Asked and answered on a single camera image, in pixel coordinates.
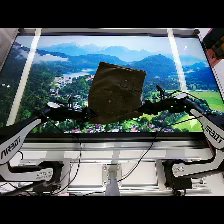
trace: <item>lake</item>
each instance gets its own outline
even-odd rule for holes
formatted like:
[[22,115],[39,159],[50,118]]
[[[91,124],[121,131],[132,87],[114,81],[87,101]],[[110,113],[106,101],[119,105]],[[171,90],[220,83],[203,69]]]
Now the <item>lake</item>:
[[93,75],[96,73],[97,69],[92,69],[92,68],[84,68],[80,70],[79,72],[74,72],[74,73],[66,73],[63,74],[64,77],[72,77],[72,78],[78,78],[79,76],[85,76],[85,75]]

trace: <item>screen bezel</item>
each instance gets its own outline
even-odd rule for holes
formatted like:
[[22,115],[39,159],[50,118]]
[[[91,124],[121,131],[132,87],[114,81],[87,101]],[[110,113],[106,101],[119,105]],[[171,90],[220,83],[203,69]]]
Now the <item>screen bezel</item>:
[[[129,36],[129,35],[136,35],[136,36],[155,36],[155,37],[167,37],[167,31],[166,29],[132,29],[132,30],[126,30],[126,29],[62,29],[56,28],[56,29],[43,29],[41,36],[75,36],[75,35],[120,35],[120,36]],[[204,51],[204,54],[206,56],[206,60],[209,63],[206,50],[203,46],[203,43],[201,42],[198,35],[194,34],[194,29],[174,29],[173,30],[174,37],[181,37],[181,38],[197,38],[202,46],[202,49]],[[24,29],[22,32],[20,32],[17,36],[34,36],[35,29]],[[219,82],[217,81],[217,77],[214,74],[214,71],[209,63],[209,66],[212,70],[213,76],[215,77],[220,95],[223,100],[222,92],[220,91]],[[122,132],[122,133],[77,133],[75,134],[76,137],[69,137],[69,134],[57,134],[57,133],[30,133],[27,135],[25,142],[108,142],[108,141],[152,141],[152,139],[155,138],[156,132],[149,132],[149,133],[132,133],[132,132]],[[172,133],[159,133],[158,137],[156,139],[160,140],[186,140],[186,139],[203,139],[204,134],[203,132],[172,132]]]

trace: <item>blue sky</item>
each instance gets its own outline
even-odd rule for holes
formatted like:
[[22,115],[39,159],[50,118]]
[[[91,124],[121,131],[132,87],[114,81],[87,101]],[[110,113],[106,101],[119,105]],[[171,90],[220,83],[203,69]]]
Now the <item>blue sky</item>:
[[[31,36],[18,36],[16,41],[30,47]],[[206,60],[200,42],[196,38],[176,37],[176,44],[180,55],[192,55]],[[48,47],[62,43],[74,43],[80,46],[95,44],[101,47],[124,46],[130,50],[147,50],[153,53],[171,53],[168,37],[149,36],[41,36],[38,47]]]

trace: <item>black border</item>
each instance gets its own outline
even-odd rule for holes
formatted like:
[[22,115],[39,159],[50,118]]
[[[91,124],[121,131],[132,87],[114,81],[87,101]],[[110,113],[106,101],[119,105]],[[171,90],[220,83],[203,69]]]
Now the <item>black border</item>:
[[[86,33],[83,32],[78,32],[78,33],[44,33],[41,34],[41,36],[59,36],[62,35],[66,36],[66,35],[83,35]],[[151,33],[108,33],[108,32],[102,32],[102,33],[96,33],[96,32],[89,32],[88,35],[120,35],[120,36],[133,36],[133,35],[137,35],[137,36],[153,36],[153,37],[167,37],[167,34],[161,35],[161,34],[151,34]],[[20,33],[17,34],[17,36],[34,36],[34,33],[23,33],[23,31],[21,31]],[[180,34],[174,34],[174,37],[181,37],[181,38],[197,38],[202,46],[202,49],[204,51],[204,54],[206,56],[206,59],[209,63],[209,60],[207,58],[207,54],[205,53],[205,49],[203,46],[203,43],[200,41],[200,38],[197,35],[180,35]],[[218,90],[220,92],[220,88],[218,85],[218,82],[216,80],[216,84],[218,86]],[[50,134],[46,134],[46,133],[30,133],[27,135],[26,139],[25,139],[25,143],[70,143],[70,142],[118,142],[118,141],[122,141],[122,142],[147,142],[147,141],[152,141],[152,139],[155,137],[156,132],[150,132],[150,133],[130,133],[130,132],[119,132],[119,133],[111,133],[111,132],[101,132],[101,133],[75,133],[75,137],[71,137],[70,134],[57,134],[57,133],[50,133]],[[183,141],[183,140],[204,140],[204,134],[203,132],[174,132],[174,133],[160,133],[157,137],[157,140],[162,141],[162,140],[168,140],[168,141]]]

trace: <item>television screen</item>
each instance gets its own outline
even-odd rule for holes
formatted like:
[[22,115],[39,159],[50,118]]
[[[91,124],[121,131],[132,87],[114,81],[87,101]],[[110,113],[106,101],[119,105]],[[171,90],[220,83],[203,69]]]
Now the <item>television screen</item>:
[[[26,63],[33,37],[18,36],[0,74],[0,125],[5,126],[19,80]],[[223,100],[197,38],[175,37],[187,91],[204,99],[211,109],[223,112]],[[16,121],[31,116],[34,109],[48,101],[66,102],[74,96],[74,108],[88,105],[88,93],[100,62],[122,65],[146,71],[142,100],[159,100],[156,85],[167,92],[181,89],[178,69],[168,37],[151,36],[41,36]],[[156,132],[164,125],[189,119],[185,112],[163,111],[156,116],[143,114],[139,118],[108,125],[79,123],[73,120],[56,122],[66,133]],[[171,125],[164,132],[200,132],[197,120]],[[50,122],[33,129],[33,133],[57,133]]]

